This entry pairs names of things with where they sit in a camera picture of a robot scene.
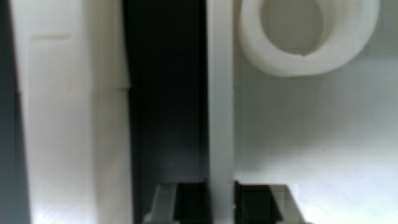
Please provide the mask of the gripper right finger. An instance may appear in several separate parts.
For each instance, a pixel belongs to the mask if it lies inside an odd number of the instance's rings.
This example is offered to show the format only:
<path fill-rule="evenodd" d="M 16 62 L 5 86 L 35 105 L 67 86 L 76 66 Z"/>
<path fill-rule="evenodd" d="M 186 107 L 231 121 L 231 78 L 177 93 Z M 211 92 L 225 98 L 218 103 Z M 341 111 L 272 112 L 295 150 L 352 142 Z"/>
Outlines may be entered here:
<path fill-rule="evenodd" d="M 286 185 L 234 182 L 234 224 L 311 224 Z"/>

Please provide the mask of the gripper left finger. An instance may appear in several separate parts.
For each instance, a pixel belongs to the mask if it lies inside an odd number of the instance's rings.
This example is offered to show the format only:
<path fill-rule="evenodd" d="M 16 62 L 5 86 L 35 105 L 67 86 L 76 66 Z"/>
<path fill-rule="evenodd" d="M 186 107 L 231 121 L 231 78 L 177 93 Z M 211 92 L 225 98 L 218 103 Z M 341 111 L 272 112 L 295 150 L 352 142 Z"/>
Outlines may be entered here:
<path fill-rule="evenodd" d="M 209 224 L 209 196 L 202 182 L 156 186 L 142 224 Z"/>

